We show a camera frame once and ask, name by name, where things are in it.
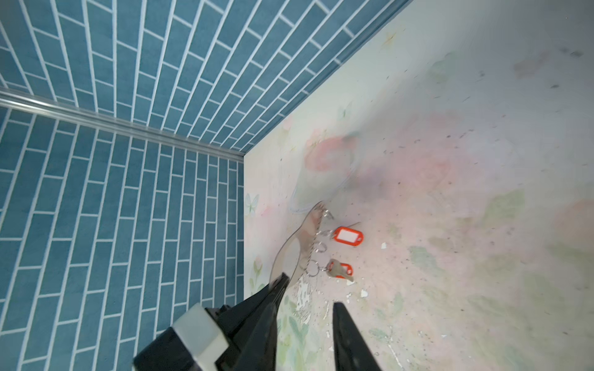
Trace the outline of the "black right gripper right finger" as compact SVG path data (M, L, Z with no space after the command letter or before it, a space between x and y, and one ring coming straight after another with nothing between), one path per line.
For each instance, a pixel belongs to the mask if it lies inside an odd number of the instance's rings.
M381 371L373 353L342 302L334 302L333 338L337 371Z

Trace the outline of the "key with red tag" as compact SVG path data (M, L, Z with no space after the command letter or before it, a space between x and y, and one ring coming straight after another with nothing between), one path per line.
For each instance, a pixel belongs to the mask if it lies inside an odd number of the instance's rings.
M331 259L325 267L325 272L332 278L345 279L348 281L354 281L354 270L346 263L341 263L336 259Z

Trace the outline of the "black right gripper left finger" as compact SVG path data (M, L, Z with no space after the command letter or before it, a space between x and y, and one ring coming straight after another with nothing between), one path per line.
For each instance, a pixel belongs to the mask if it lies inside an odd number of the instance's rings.
M250 298L230 307L207 309L227 346L214 365L218 370L275 370L277 314L289 285L282 273Z

